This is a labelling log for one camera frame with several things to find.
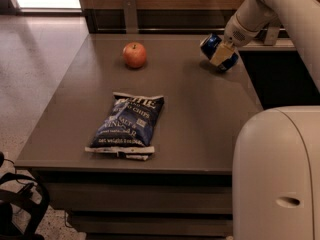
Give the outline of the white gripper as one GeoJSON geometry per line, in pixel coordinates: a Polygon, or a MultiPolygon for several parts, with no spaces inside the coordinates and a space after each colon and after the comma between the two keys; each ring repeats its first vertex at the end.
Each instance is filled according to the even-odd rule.
{"type": "Polygon", "coordinates": [[[260,27],[254,20],[243,19],[235,13],[224,29],[224,40],[218,44],[210,63],[216,67],[230,59],[235,47],[247,45],[257,34],[260,27]]]}

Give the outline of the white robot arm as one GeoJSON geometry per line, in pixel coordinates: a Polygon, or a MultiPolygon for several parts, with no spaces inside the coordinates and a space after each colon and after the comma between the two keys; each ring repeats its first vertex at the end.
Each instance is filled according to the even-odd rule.
{"type": "MultiPolygon", "coordinates": [[[[245,0],[210,57],[224,67],[272,18],[286,29],[312,80],[320,78],[320,3],[245,0]]],[[[234,240],[319,240],[320,115],[316,106],[269,109],[238,135],[232,173],[234,240]]]]}

